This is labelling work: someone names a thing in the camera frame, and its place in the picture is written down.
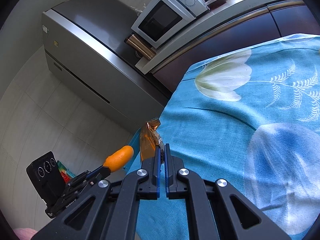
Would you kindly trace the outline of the pink sleeve forearm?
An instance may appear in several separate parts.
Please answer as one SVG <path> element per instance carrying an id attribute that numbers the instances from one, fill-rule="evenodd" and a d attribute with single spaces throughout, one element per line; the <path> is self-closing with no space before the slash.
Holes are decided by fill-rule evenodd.
<path id="1" fill-rule="evenodd" d="M 20 240 L 31 240 L 37 234 L 37 230 L 31 228 L 17 228 L 13 231 Z"/>

